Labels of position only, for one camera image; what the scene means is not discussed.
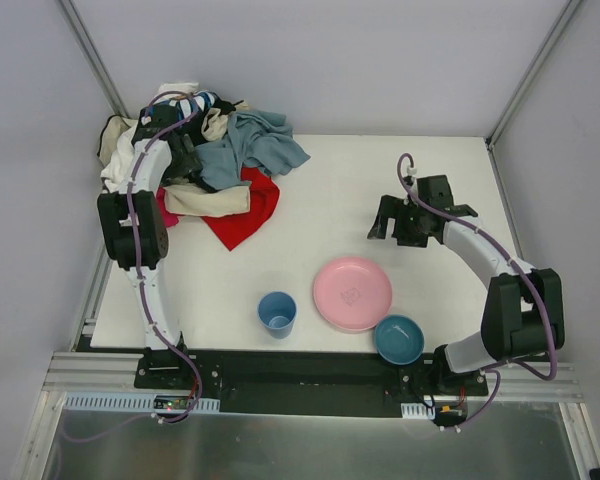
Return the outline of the black printed cloth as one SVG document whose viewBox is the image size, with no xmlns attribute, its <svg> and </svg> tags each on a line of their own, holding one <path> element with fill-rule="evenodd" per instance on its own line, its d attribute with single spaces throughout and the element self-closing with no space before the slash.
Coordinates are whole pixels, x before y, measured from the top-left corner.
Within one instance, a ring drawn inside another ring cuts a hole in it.
<svg viewBox="0 0 600 480">
<path fill-rule="evenodd" d="M 185 97 L 181 98 L 181 99 L 171 99 L 171 100 L 159 99 L 157 102 L 155 102 L 153 104 L 170 104 L 170 105 L 179 106 L 185 115 L 189 114 L 189 110 L 193 111 L 193 119 L 192 119 L 191 126 L 193 127 L 193 144 L 195 146 L 195 150 L 196 150 L 196 147 L 201 144 L 205 144 L 208 142 L 214 142 L 214 141 L 205 140 L 201 134 L 201 126 L 202 126 L 203 119 L 205 117 L 205 114 L 208 112 L 208 110 L 211 107 L 218 107 L 224 113 L 231 112 L 229 119 L 230 119 L 231 115 L 236 111 L 234 104 L 221 99 L 217 94 L 215 94 L 213 92 L 209 92 L 209 91 L 201 91 L 201 92 L 195 93 L 195 94 L 188 94 L 188 95 L 185 95 Z M 215 190 L 212 187 L 210 187 L 209 185 L 207 185 L 202 180 L 201 176 L 200 176 L 200 181 L 197 184 L 197 186 L 200 186 L 206 192 L 210 192 L 210 193 L 215 193 L 215 192 L 220 191 L 220 190 Z"/>
</svg>

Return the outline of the grey-blue cloth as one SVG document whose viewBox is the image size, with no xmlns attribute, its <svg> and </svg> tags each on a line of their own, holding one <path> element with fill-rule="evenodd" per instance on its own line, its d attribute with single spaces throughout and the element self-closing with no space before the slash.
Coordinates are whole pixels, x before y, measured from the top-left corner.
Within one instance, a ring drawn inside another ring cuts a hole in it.
<svg viewBox="0 0 600 480">
<path fill-rule="evenodd" d="M 223 138 L 197 146 L 196 153 L 202 180 L 215 190 L 244 185 L 244 167 L 267 176 L 286 175 L 310 159 L 284 114 L 259 110 L 234 113 Z"/>
</svg>

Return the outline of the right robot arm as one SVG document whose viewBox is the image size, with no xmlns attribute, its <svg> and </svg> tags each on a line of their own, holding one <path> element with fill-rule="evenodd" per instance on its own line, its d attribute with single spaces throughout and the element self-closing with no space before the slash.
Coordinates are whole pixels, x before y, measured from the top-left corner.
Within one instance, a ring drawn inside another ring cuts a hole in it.
<svg viewBox="0 0 600 480">
<path fill-rule="evenodd" d="M 458 204 L 444 175 L 402 178 L 404 199 L 380 199 L 371 239 L 392 237 L 404 247 L 429 240 L 454 252 L 486 288 L 479 330 L 434 352 L 431 380 L 443 385 L 469 373 L 513 363 L 544 381 L 558 373 L 565 342 L 562 283 L 558 273 L 514 257 L 467 204 Z"/>
</svg>

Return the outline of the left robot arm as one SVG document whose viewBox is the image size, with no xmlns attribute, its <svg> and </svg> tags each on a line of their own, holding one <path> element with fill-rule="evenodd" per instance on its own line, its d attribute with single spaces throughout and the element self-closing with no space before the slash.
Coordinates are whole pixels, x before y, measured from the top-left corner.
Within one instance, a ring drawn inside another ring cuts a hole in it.
<svg viewBox="0 0 600 480">
<path fill-rule="evenodd" d="M 173 156 L 184 151 L 182 128 L 198 111 L 193 106 L 180 113 L 165 102 L 145 107 L 132 138 L 129 168 L 115 190 L 97 199 L 106 252 L 132 285 L 150 350 L 173 350 L 181 340 L 166 287 L 169 238 L 156 195 Z"/>
</svg>

